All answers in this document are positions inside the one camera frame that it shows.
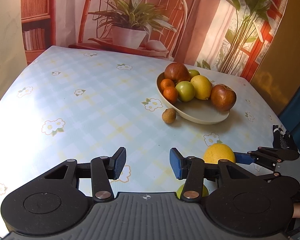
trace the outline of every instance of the table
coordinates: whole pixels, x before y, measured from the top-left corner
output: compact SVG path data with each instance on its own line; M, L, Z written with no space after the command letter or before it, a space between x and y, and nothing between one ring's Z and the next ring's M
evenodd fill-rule
M169 61L108 51L50 47L15 80L0 101L0 205L4 197L66 159L78 163L111 156L121 146L127 162L119 191L176 191L169 150L202 157L216 142L233 151L272 147L272 124L282 125L263 98L243 78L197 69L214 84L237 94L229 117L200 125L181 117L165 124L156 78ZM254 174L269 170L242 165ZM214 184L205 181L208 189ZM89 179L80 188L91 195ZM7 234L0 215L0 236Z

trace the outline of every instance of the painted backdrop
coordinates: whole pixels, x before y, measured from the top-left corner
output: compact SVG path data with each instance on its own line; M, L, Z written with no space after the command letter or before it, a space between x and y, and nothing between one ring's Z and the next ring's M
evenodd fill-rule
M287 0L21 0L28 64L51 45L157 57L248 81Z

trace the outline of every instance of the metal pivot screw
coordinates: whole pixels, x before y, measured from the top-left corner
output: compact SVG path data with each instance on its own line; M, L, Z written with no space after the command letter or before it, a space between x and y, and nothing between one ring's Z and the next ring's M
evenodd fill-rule
M106 190L98 191L96 193L96 197L99 198L99 199L110 198L111 197L111 193L109 191L106 191Z
M183 196L186 198L193 199L193 198L199 197L199 193L196 191L193 191L193 190L189 190L189 191L186 191L185 193L183 193Z

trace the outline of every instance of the red apple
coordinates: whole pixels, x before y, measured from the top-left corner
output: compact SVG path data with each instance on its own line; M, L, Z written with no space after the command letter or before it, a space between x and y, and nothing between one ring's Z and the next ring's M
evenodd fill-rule
M184 64L178 62L170 63L164 70L164 78L171 79L175 84L181 81L190 81L191 76Z
M234 106L237 95L230 87L218 84L212 88L210 100L219 111L229 111Z

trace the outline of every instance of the green apple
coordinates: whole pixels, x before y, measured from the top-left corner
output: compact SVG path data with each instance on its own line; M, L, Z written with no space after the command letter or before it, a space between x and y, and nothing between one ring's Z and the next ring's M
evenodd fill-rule
M176 191L177 197L178 197L178 198L180 198L184 186L185 186L185 184L182 184L182 185L178 188L178 190ZM206 187L205 185L203 185L202 196L203 196L203 197L209 196L209 191L208 191L208 189L207 189L207 187Z
M188 70L191 78L193 78L194 76L200 75L199 71L195 70L195 69L189 69Z
M181 81L176 85L178 97L182 102L188 102L195 95L194 86L189 81Z

